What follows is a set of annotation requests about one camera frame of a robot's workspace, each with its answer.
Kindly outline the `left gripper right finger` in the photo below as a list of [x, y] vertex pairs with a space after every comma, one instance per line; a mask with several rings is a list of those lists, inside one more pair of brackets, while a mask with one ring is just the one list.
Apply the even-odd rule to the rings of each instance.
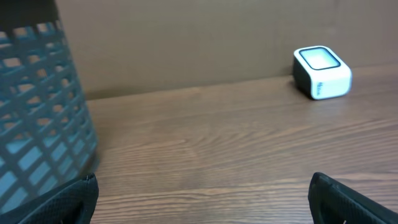
[[308, 202], [316, 224], [397, 224], [396, 212], [321, 172], [313, 174]]

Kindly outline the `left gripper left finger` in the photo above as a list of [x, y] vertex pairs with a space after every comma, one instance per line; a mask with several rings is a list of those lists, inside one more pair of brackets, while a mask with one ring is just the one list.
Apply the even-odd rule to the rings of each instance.
[[89, 223], [99, 196], [94, 173], [83, 175], [1, 215], [1, 223]]

